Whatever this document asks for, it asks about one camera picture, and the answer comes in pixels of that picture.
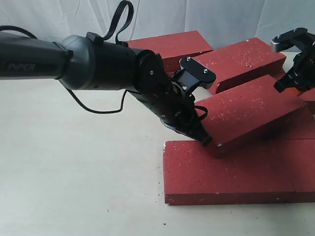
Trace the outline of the left robot arm dark grey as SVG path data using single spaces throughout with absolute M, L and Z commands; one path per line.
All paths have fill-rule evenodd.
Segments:
M 148 49 L 109 43 L 99 35 L 71 35 L 62 42 L 37 39 L 15 26 L 0 28 L 2 80 L 54 79 L 76 90 L 123 90 L 154 113 L 169 129 L 207 145 L 212 137 L 202 125 L 207 109 L 195 104 L 193 91 L 210 87 L 216 75 L 196 60 L 180 60 L 169 76 L 161 55 Z

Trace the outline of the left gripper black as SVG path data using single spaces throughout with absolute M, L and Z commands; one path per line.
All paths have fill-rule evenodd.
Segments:
M 129 93 L 177 133 L 203 146 L 213 140 L 198 118 L 195 97 L 186 96 L 179 84 L 168 78 L 145 78 L 130 86 Z

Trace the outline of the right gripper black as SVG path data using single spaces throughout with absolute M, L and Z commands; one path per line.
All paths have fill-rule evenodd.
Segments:
M 291 90 L 295 93 L 307 92 L 315 88 L 315 35 L 305 33 L 303 48 L 293 59 L 293 66 L 286 73 L 286 78 L 276 80 L 274 88 L 282 93 Z

